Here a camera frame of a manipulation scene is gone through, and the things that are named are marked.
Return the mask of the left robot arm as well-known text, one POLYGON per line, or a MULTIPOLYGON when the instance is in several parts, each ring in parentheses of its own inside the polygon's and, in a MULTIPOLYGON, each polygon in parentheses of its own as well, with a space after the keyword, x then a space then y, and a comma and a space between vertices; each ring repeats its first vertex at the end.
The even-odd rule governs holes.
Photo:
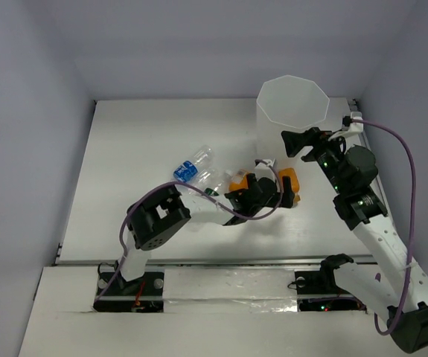
POLYGON ((124 246, 112 284, 120 295, 135 292, 150 252, 187 224, 229 227, 260 220, 278 208, 292 208, 298 191, 298 179, 291 173, 277 178, 248 174, 246 187, 225 194, 212 194, 183 182, 162 184, 128 208, 120 233, 127 229, 132 240, 124 246))

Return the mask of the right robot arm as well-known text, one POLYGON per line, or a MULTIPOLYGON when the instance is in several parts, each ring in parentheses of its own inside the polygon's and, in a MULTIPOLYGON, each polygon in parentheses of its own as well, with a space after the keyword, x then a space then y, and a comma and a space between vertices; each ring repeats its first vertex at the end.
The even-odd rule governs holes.
POLYGON ((350 148, 338 134, 317 127, 303 133, 281 133, 292 158, 305 147, 304 162, 316 162, 336 192, 333 200, 339 218, 369 250, 382 271, 369 277, 345 254, 322 261, 319 285, 358 298, 383 322, 385 333, 405 353, 428 347, 428 276, 399 237, 386 206, 371 188, 378 169, 366 147, 350 148))

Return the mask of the orange bottle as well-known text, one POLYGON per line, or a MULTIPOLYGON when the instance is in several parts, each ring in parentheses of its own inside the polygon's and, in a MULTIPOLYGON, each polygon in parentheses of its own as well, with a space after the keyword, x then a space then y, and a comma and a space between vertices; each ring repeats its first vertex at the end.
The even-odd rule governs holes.
POLYGON ((298 180, 298 176, 296 171, 292 167, 288 167, 279 171, 279 176, 282 181, 285 178, 288 178, 290 181, 290 189, 294 193, 293 204, 297 205, 301 201, 301 197, 299 195, 300 184, 298 180))
POLYGON ((229 183, 229 192, 248 189, 248 174, 250 174, 250 172, 245 169, 240 169, 234 173, 229 183))

